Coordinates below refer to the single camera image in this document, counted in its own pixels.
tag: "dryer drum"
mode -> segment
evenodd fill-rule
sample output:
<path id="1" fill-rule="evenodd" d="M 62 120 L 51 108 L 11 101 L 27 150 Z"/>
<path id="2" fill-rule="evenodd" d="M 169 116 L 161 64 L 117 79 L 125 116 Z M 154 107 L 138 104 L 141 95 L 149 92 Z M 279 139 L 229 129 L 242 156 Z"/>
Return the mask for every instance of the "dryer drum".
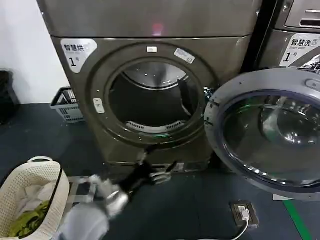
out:
<path id="1" fill-rule="evenodd" d="M 117 119 L 145 134 L 167 134 L 182 128 L 198 107 L 196 84 L 176 66 L 143 62 L 119 74 L 109 93 Z"/>

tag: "label sticker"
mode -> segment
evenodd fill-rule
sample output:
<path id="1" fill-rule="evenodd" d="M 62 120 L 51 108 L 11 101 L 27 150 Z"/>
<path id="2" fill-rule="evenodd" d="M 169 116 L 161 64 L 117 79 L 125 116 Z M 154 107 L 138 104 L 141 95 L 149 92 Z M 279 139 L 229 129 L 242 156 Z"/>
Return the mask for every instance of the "label sticker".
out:
<path id="1" fill-rule="evenodd" d="M 104 114 L 106 112 L 104 105 L 102 104 L 101 98 L 94 98 L 93 105 L 94 105 L 95 110 L 98 114 Z"/>
<path id="2" fill-rule="evenodd" d="M 279 65 L 289 67 L 317 47 L 320 47 L 320 34 L 296 33 L 291 37 Z"/>
<path id="3" fill-rule="evenodd" d="M 194 62 L 194 60 L 196 59 L 190 53 L 187 53 L 186 51 L 182 50 L 181 48 L 177 48 L 174 52 L 174 55 L 176 57 L 186 61 L 188 64 L 192 64 Z"/>
<path id="4" fill-rule="evenodd" d="M 93 39 L 62 39 L 61 47 L 71 71 L 78 74 L 98 45 Z"/>
<path id="5" fill-rule="evenodd" d="M 156 53 L 156 52 L 158 52 L 158 48 L 156 46 L 147 46 L 146 52 L 147 53 Z"/>

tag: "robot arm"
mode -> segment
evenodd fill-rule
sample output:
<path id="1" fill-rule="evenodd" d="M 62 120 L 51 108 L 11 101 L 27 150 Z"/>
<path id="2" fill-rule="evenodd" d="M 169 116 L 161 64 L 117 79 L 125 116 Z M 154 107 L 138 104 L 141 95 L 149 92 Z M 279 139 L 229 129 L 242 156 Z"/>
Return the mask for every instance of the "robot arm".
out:
<path id="1" fill-rule="evenodd" d="M 171 179 L 175 164 L 164 172 L 157 172 L 145 161 L 148 153 L 139 156 L 134 171 L 118 184 L 102 181 L 93 175 L 88 182 L 97 185 L 103 203 L 79 203 L 66 215 L 63 224 L 52 240 L 100 240 L 109 231 L 109 222 L 121 214 L 129 203 L 130 195 L 142 184 L 161 184 Z"/>

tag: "laundry basket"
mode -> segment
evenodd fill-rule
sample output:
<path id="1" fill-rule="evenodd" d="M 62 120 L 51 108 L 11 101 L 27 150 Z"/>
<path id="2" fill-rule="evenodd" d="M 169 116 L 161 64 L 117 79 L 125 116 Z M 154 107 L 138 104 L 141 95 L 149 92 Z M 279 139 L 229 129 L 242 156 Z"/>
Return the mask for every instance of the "laundry basket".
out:
<path id="1" fill-rule="evenodd" d="M 85 120 L 71 87 L 60 88 L 50 107 L 56 110 L 67 123 L 73 124 Z"/>
<path id="2" fill-rule="evenodd" d="M 60 164 L 46 156 L 36 156 L 18 166 L 0 188 L 0 240 L 18 240 L 7 237 L 16 218 L 20 200 L 18 194 L 26 187 L 44 186 L 52 181 L 56 185 L 49 202 L 48 212 L 40 227 L 24 240 L 50 240 L 60 225 L 69 195 L 69 180 Z"/>

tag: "white wall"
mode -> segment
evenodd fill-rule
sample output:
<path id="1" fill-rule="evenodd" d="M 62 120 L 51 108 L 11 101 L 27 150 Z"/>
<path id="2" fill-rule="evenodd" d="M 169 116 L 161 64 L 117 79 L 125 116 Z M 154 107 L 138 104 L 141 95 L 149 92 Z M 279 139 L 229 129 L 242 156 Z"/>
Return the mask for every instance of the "white wall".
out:
<path id="1" fill-rule="evenodd" d="M 22 104 L 50 103 L 69 86 L 36 0 L 0 0 L 0 69 Z"/>

